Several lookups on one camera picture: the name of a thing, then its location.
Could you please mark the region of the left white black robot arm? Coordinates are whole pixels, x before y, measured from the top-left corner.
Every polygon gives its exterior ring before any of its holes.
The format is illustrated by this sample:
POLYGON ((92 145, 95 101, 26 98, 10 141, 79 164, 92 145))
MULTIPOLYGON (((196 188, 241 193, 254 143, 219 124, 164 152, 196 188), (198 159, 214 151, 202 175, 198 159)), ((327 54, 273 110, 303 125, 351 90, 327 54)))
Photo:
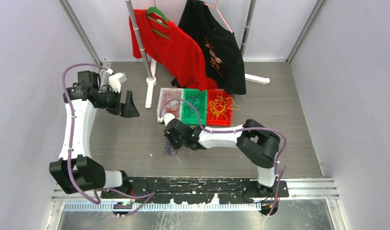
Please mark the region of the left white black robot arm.
POLYGON ((139 116, 132 91, 122 98, 125 73, 113 74, 108 80, 100 86, 98 73, 80 71, 78 81, 63 94, 67 115, 64 143, 58 160, 49 164, 49 172, 66 194, 77 193, 76 186, 82 191, 112 188, 120 198, 131 193, 124 171, 107 171, 91 156, 90 136, 98 109, 123 118, 139 116))

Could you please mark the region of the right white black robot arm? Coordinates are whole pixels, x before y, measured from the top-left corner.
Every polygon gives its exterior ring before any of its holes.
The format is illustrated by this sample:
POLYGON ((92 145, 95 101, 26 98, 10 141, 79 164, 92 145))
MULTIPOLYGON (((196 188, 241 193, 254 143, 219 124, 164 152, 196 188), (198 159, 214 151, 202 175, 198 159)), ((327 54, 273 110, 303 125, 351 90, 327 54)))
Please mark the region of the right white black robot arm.
POLYGON ((284 151, 285 137, 278 132, 248 119, 243 125, 224 128, 207 126, 190 127, 181 120, 164 120, 164 135, 174 149, 185 146, 191 150, 235 148, 257 166, 257 188, 262 196, 269 197, 277 189, 277 161, 284 151))

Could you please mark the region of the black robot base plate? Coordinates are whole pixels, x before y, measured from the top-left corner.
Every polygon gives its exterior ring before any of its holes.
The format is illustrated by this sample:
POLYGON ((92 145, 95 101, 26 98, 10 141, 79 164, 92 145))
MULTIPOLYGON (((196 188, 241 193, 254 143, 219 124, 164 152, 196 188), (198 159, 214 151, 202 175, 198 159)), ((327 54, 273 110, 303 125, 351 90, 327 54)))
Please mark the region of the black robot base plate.
POLYGON ((263 188, 252 178, 211 177, 130 177, 121 187, 102 192, 102 198, 124 198, 137 196, 139 203, 154 192, 150 204, 209 204, 214 197, 219 204, 252 203, 270 200, 275 196, 289 197, 286 181, 275 182, 272 188, 263 188))

